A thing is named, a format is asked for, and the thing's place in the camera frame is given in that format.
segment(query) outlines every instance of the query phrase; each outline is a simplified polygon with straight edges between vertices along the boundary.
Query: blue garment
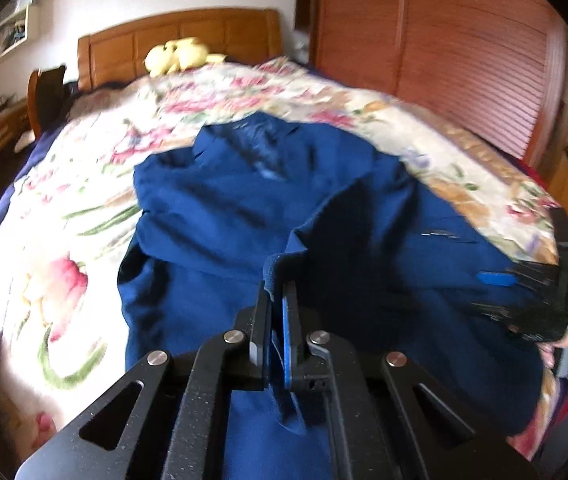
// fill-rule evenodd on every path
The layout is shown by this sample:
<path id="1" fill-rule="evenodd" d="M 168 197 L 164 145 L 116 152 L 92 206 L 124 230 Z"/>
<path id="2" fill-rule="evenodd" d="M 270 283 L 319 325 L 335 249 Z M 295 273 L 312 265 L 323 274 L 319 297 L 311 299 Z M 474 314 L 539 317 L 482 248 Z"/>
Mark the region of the blue garment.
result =
<path id="1" fill-rule="evenodd" d="M 405 352 L 510 434 L 528 423 L 535 346 L 459 310 L 521 304 L 520 288 L 475 277 L 511 262 L 397 157 L 327 124 L 256 113 L 148 157 L 134 183 L 144 214 L 118 276 L 128 367 L 154 349 L 196 350 L 254 304 L 262 278 L 273 294 L 294 278 L 324 329 L 363 351 Z M 276 384 L 234 392 L 225 477 L 331 478 L 313 402 Z"/>

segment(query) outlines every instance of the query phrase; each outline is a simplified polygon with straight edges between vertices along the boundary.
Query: floral bedspread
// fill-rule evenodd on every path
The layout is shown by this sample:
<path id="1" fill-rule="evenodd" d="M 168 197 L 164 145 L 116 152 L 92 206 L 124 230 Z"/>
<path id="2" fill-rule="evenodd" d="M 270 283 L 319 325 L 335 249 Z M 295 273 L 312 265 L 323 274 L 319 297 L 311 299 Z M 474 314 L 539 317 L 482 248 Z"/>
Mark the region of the floral bedspread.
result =
<path id="1" fill-rule="evenodd" d="M 285 58 L 93 92 L 75 103 L 45 160 L 16 182 L 0 226 L 0 404 L 22 460 L 125 371 L 116 275 L 141 215 L 134 166 L 190 145 L 203 124 L 256 110 L 330 123 L 400 155 L 506 254 L 556 260 L 544 209 L 552 199 L 534 181 L 467 132 L 438 132 L 388 95 L 345 88 Z M 552 388 L 545 381 L 541 425 Z"/>

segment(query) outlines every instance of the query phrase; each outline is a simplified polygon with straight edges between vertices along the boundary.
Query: yellow stuffed toy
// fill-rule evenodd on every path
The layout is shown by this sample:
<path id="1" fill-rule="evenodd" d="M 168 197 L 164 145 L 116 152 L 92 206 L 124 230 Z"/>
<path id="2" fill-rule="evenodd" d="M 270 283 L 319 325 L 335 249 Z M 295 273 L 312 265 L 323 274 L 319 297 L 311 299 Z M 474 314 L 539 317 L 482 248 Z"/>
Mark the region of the yellow stuffed toy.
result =
<path id="1" fill-rule="evenodd" d="M 224 54 L 209 54 L 208 47 L 198 38 L 171 40 L 154 46 L 146 56 L 144 65 L 151 77 L 172 74 L 178 70 L 199 68 L 206 63 L 222 62 Z"/>

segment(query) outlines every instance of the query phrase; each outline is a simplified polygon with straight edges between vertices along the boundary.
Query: wooden wardrobe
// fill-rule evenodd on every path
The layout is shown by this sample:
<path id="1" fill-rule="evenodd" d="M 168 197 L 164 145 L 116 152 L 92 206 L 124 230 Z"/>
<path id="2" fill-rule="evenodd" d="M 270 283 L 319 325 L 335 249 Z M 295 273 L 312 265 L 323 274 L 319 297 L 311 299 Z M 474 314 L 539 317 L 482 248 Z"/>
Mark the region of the wooden wardrobe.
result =
<path id="1" fill-rule="evenodd" d="M 537 166 L 560 102 L 565 28 L 546 0 L 313 0 L 311 63 L 430 108 Z"/>

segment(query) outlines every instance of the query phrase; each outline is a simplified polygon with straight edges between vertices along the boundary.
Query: bed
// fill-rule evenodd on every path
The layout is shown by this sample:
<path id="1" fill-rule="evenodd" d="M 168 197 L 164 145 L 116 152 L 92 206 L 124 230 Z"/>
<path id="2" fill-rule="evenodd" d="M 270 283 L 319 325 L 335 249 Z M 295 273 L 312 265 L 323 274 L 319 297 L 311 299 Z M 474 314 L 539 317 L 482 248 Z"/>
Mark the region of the bed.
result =
<path id="1" fill-rule="evenodd" d="M 147 78 L 148 50 L 187 36 L 235 62 Z M 78 41 L 83 95 L 43 134 L 0 203 L 0 408 L 21 461 L 124 373 L 116 276 L 141 215 L 134 167 L 189 146 L 204 124 L 262 110 L 337 126 L 399 155 L 508 256 L 556 262 L 545 213 L 552 198 L 486 143 L 423 108 L 312 75 L 282 53 L 272 9 L 173 12 Z M 528 458 L 560 397 L 545 370 L 531 423 L 510 439 Z"/>

